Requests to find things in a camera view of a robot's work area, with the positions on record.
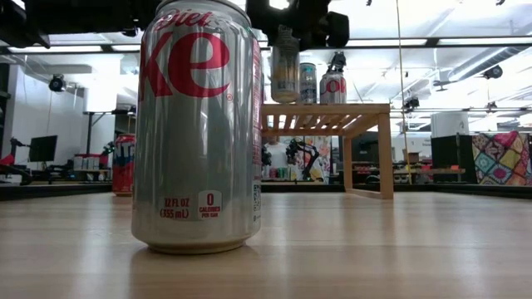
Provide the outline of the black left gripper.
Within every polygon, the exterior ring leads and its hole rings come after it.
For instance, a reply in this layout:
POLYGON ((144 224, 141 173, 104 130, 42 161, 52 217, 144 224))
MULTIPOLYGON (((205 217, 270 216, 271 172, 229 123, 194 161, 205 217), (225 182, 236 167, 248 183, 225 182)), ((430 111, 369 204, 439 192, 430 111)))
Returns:
POLYGON ((267 36, 270 47, 278 38, 278 27, 284 25, 293 30, 300 51, 321 47, 342 48, 350 37, 349 18, 329 12, 331 1, 289 0, 288 7, 275 8, 269 0, 247 0, 245 11, 252 28, 267 36))

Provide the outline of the grey ceiling duct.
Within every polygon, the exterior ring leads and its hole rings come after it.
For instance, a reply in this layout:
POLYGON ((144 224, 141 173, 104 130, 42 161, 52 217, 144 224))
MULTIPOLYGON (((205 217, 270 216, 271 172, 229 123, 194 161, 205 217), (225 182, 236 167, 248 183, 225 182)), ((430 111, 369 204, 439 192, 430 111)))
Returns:
POLYGON ((497 66, 499 63, 520 54, 529 46, 490 48, 474 56, 448 73, 451 82, 463 81, 483 71, 497 66))

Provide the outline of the colourful patchwork cloth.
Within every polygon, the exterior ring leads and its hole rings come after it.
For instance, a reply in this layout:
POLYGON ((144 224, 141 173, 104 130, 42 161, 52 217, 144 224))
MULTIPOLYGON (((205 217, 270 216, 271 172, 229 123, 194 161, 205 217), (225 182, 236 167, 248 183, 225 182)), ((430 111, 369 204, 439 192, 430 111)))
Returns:
POLYGON ((479 184, 532 186, 529 134, 474 135, 472 149, 479 184))

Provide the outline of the orange Fanta soda can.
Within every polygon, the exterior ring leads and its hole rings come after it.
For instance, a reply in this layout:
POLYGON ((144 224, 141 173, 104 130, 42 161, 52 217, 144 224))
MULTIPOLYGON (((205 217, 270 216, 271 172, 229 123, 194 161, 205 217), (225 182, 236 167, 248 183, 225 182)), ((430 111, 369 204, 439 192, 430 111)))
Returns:
POLYGON ((115 141, 112 166, 112 192, 116 196, 131 196, 135 170, 135 136, 119 135, 115 141))

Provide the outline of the black metal table frame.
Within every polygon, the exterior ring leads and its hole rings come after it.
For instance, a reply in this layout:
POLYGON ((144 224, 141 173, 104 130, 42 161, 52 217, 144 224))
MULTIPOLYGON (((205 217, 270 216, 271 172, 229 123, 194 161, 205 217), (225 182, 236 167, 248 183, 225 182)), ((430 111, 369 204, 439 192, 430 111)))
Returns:
MULTIPOLYGON (((264 193, 339 193, 342 185, 328 184, 266 184, 264 193)), ((52 184, 27 185, 0 184, 0 201, 61 197, 81 194, 109 193, 110 184, 52 184)), ((531 186, 479 185, 479 184, 397 184, 395 192, 435 192, 450 194, 471 194, 511 199, 532 200, 531 186)))

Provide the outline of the white storage box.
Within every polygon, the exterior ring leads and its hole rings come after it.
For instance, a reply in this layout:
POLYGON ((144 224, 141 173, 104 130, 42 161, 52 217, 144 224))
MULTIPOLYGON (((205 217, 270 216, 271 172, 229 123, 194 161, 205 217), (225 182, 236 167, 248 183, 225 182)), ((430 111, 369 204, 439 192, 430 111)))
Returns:
POLYGON ((431 116, 431 137, 440 138, 453 135, 468 135, 469 120, 467 112, 441 112, 431 116))

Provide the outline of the white Celsius slim can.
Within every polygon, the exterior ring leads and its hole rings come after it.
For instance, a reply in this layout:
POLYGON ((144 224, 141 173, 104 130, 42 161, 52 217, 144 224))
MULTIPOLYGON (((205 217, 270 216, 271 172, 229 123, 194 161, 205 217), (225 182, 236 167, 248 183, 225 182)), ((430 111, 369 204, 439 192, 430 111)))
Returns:
POLYGON ((293 30, 284 25, 278 27, 278 35, 272 46, 271 96, 275 102, 288 104, 300 97, 299 41, 293 30))
POLYGON ((314 104, 318 101, 317 69, 313 63, 299 65, 300 97, 304 103, 314 104))

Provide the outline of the wooden slatted shelf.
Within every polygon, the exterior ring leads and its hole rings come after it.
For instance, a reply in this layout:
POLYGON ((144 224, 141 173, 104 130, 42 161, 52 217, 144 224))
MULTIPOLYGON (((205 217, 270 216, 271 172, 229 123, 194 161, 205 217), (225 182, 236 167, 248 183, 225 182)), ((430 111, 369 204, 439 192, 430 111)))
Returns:
POLYGON ((345 191, 375 199, 394 198, 392 141, 388 104, 263 104, 261 125, 267 136, 338 136, 342 138, 345 191), (355 189, 352 181, 352 140, 377 127, 380 188, 355 189))

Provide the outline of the white wall cabinet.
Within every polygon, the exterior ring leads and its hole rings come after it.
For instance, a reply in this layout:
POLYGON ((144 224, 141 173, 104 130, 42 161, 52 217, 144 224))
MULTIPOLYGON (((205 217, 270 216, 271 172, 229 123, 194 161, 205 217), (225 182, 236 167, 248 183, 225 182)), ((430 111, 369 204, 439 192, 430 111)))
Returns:
POLYGON ((118 85, 113 81, 95 79, 85 87, 86 112, 105 112, 116 108, 118 85))

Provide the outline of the silver Diet Coke can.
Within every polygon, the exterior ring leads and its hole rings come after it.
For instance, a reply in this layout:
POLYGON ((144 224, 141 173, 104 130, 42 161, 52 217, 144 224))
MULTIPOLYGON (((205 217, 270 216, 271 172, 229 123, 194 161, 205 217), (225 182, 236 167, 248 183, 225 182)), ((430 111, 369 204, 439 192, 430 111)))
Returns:
POLYGON ((325 73, 320 80, 319 91, 321 104, 347 103, 347 83, 339 71, 325 73))
POLYGON ((262 57, 228 0, 163 0, 141 41, 133 236, 158 252, 238 248, 261 226, 262 57))

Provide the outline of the floral patterned panel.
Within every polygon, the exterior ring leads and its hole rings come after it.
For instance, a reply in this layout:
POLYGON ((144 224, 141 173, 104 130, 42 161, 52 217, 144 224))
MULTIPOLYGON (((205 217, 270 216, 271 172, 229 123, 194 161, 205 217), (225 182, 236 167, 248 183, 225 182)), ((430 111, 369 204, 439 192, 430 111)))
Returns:
POLYGON ((319 156, 313 163, 311 177, 315 181, 328 184, 331 171, 331 137, 314 136, 313 145, 317 148, 319 156))

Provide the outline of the black computer monitor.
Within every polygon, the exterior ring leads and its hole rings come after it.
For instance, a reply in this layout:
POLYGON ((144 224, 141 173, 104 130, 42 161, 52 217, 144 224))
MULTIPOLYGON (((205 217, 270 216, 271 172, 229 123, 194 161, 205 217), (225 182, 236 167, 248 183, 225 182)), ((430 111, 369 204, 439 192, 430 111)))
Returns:
POLYGON ((52 162, 55 159, 57 135, 32 138, 28 159, 30 162, 52 162))

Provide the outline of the person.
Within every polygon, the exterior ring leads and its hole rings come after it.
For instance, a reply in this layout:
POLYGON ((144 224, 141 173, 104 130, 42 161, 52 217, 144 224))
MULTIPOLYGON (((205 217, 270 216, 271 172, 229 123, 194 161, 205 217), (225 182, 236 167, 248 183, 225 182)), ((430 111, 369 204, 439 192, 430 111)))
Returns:
POLYGON ((271 165, 268 167, 268 177, 270 179, 286 178, 288 170, 288 159, 286 155, 287 145, 280 142, 278 136, 269 136, 265 145, 266 150, 271 154, 271 165))

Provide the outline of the black-legged table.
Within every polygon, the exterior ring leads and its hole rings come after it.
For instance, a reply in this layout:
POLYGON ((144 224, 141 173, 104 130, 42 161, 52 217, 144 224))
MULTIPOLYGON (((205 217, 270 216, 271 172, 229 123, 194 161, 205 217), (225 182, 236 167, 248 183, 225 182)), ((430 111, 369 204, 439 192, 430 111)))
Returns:
POLYGON ((114 144, 119 135, 133 134, 135 114, 132 110, 84 111, 86 136, 81 154, 84 157, 99 157, 100 169, 111 169, 114 144))

